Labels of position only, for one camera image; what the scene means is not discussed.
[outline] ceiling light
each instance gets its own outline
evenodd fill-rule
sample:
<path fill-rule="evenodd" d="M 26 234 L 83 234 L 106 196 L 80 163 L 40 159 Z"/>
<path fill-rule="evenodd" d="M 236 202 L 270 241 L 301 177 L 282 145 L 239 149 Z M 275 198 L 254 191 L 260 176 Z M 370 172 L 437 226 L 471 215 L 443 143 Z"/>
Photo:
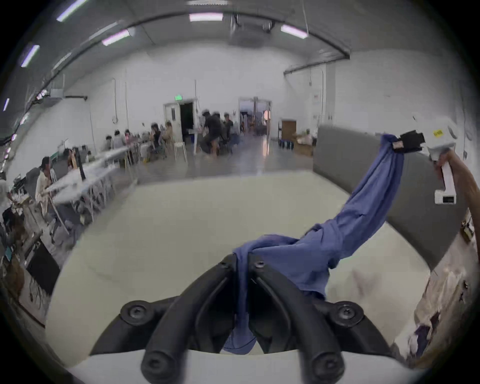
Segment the ceiling light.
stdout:
<path fill-rule="evenodd" d="M 283 24 L 282 27 L 280 28 L 282 32 L 288 33 L 290 35 L 299 37 L 301 39 L 304 39 L 308 36 L 308 33 L 301 31 L 295 27 L 292 27 L 291 25 Z"/>
<path fill-rule="evenodd" d="M 32 49 L 30 50 L 30 52 L 28 52 L 27 57 L 24 59 L 22 65 L 21 65 L 22 68 L 25 68 L 30 63 L 30 60 L 36 54 L 36 52 L 38 51 L 39 48 L 40 48 L 40 45 L 34 45 L 32 47 Z"/>
<path fill-rule="evenodd" d="M 223 13 L 191 13 L 190 21 L 222 21 Z"/>
<path fill-rule="evenodd" d="M 109 29 L 111 29 L 111 28 L 113 28 L 113 27 L 115 27 L 115 26 L 117 26 L 117 25 L 118 25 L 118 23 L 117 23 L 117 22 L 114 22 L 114 23 L 112 23 L 112 24 L 110 24 L 110 25 L 107 25 L 106 27 L 103 27 L 102 29 L 99 29 L 98 31 L 96 31 L 93 35 L 91 35 L 91 36 L 88 38 L 88 41 L 93 40 L 95 37 L 100 36 L 102 33 L 108 31 Z"/>
<path fill-rule="evenodd" d="M 227 0 L 195 0 L 187 1 L 187 5 L 229 5 Z"/>
<path fill-rule="evenodd" d="M 67 17 L 69 17 L 72 13 L 74 13 L 77 9 L 79 9 L 87 0 L 77 0 L 74 2 L 70 7 L 63 11 L 63 13 L 57 17 L 57 21 L 65 21 Z"/>
<path fill-rule="evenodd" d="M 127 36 L 130 36 L 130 32 L 128 30 L 124 29 L 124 30 L 122 30 L 122 31 L 120 31 L 120 32 L 102 40 L 102 44 L 104 46 L 107 46 L 107 45 L 113 44 L 116 41 L 119 41 L 119 40 L 121 40 L 121 39 L 123 39 L 124 37 L 127 37 Z"/>
<path fill-rule="evenodd" d="M 24 116 L 22 117 L 22 119 L 20 120 L 20 125 L 24 124 L 28 119 L 28 112 L 24 114 Z"/>
<path fill-rule="evenodd" d="M 72 55 L 72 53 L 69 52 L 69 53 L 67 53 L 65 56 L 63 56 L 63 57 L 59 60 L 59 62 L 53 66 L 53 70 L 57 69 L 57 68 L 60 66 L 60 64 L 62 64 L 65 60 L 67 60 L 71 55 Z"/>

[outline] person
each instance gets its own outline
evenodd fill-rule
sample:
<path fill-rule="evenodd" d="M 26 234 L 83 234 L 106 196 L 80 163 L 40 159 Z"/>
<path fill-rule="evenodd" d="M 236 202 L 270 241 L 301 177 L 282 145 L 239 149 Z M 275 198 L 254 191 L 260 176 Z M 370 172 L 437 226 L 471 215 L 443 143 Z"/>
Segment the person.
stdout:
<path fill-rule="evenodd" d="M 165 156 L 165 150 L 164 150 L 163 145 L 162 145 L 161 131 L 158 128 L 158 124 L 157 123 L 152 123 L 151 127 L 152 127 L 152 130 L 150 132 L 150 140 L 152 140 L 152 142 L 153 142 L 155 152 L 156 153 L 161 153 L 162 157 L 165 158 L 166 157 Z"/>
<path fill-rule="evenodd" d="M 125 146 L 125 136 L 121 136 L 119 130 L 115 131 L 112 144 L 112 149 L 117 149 Z"/>
<path fill-rule="evenodd" d="M 230 134 L 232 133 L 232 127 L 233 127 L 233 121 L 230 120 L 230 115 L 228 114 L 228 112 L 225 112 L 223 114 L 223 117 L 224 117 L 224 125 L 225 127 L 227 128 L 227 133 L 228 133 L 228 136 L 230 137 Z"/>
<path fill-rule="evenodd" d="M 166 125 L 166 129 L 165 129 L 165 132 L 163 133 L 162 135 L 162 140 L 165 142 L 165 144 L 172 144 L 173 143 L 173 127 L 172 127 L 172 123 L 170 121 L 167 121 L 167 123 L 165 124 Z"/>
<path fill-rule="evenodd" d="M 2 221 L 5 228 L 14 221 L 14 213 L 11 210 L 12 204 L 17 204 L 12 198 L 12 193 L 8 187 L 4 172 L 0 172 L 0 211 L 2 212 Z"/>
<path fill-rule="evenodd" d="M 77 159 L 75 158 L 75 150 L 65 148 L 63 155 L 67 157 L 68 170 L 77 169 Z"/>
<path fill-rule="evenodd" d="M 40 203 L 42 216 L 48 212 L 48 192 L 45 191 L 51 184 L 50 179 L 50 158 L 45 156 L 40 165 L 40 174 L 36 180 L 35 200 Z"/>
<path fill-rule="evenodd" d="M 478 239 L 478 233 L 480 233 L 480 189 L 468 167 L 451 149 L 442 154 L 435 163 L 435 170 L 441 179 L 443 179 L 442 166 L 446 162 L 450 164 L 450 168 L 452 169 L 455 187 L 463 193 L 467 201 L 467 206 L 472 215 L 473 228 Z M 478 241 L 477 255 L 480 262 L 480 246 Z"/>
<path fill-rule="evenodd" d="M 109 151 L 110 149 L 112 149 L 112 137 L 110 135 L 107 135 L 105 137 L 105 141 L 103 142 L 100 151 L 105 152 L 105 151 Z"/>
<path fill-rule="evenodd" d="M 125 130 L 125 143 L 128 144 L 130 142 L 130 130 L 129 129 L 126 129 Z"/>
<path fill-rule="evenodd" d="M 91 163 L 92 161 L 95 161 L 95 156 L 92 155 L 92 151 L 87 152 L 87 157 L 85 159 L 85 163 Z"/>
<path fill-rule="evenodd" d="M 205 148 L 208 148 L 211 155 L 216 157 L 218 142 L 220 140 L 219 138 L 222 134 L 222 122 L 220 121 L 220 114 L 214 113 L 213 115 L 210 115 L 210 111 L 205 109 L 202 112 L 202 116 L 205 117 L 204 126 L 208 128 L 208 134 L 204 137 L 204 143 L 206 144 Z"/>
<path fill-rule="evenodd" d="M 230 115 L 227 112 L 225 112 L 224 117 L 225 117 L 225 126 L 227 127 L 230 143 L 232 145 L 235 145 L 235 144 L 238 145 L 240 143 L 239 126 L 237 123 L 233 123 L 233 121 L 230 120 Z"/>

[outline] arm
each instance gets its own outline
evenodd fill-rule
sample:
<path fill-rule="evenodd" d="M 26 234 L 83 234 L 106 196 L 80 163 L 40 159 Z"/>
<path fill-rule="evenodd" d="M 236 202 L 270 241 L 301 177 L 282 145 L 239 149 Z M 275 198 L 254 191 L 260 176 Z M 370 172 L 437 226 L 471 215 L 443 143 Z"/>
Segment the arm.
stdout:
<path fill-rule="evenodd" d="M 441 155 L 435 164 L 435 170 L 439 177 L 442 178 L 442 165 L 447 161 L 452 168 L 455 186 L 459 188 L 465 196 L 468 208 L 472 214 L 475 237 L 477 238 L 477 254 L 480 262 L 480 190 L 470 170 L 452 150 Z"/>

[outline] blue cloth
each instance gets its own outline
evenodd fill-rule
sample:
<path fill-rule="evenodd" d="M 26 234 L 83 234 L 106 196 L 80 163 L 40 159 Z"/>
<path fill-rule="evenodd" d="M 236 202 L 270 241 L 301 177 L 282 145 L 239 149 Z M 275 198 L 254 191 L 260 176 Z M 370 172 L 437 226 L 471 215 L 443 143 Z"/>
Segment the blue cloth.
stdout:
<path fill-rule="evenodd" d="M 265 235 L 234 249 L 239 297 L 235 329 L 224 345 L 225 350 L 246 354 L 255 344 L 247 313 L 250 252 L 261 256 L 300 290 L 318 292 L 325 297 L 328 270 L 351 256 L 382 226 L 392 205 L 403 170 L 403 154 L 393 151 L 393 141 L 395 136 L 382 136 L 378 156 L 335 218 L 315 224 L 301 239 Z"/>

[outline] black shirt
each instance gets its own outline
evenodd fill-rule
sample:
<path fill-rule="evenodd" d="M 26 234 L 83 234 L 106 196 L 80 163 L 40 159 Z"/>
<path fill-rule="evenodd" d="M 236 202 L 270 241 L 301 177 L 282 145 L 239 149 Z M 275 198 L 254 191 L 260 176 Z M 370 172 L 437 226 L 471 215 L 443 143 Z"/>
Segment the black shirt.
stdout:
<path fill-rule="evenodd" d="M 228 133 L 230 133 L 230 130 L 233 127 L 233 121 L 232 120 L 226 121 L 225 126 L 227 127 Z"/>
<path fill-rule="evenodd" d="M 222 134 L 222 122 L 217 116 L 210 115 L 205 119 L 205 127 L 212 138 L 217 138 Z"/>
<path fill-rule="evenodd" d="M 155 147 L 159 146 L 158 139 L 160 138 L 160 132 L 155 132 L 153 134 L 153 144 Z"/>

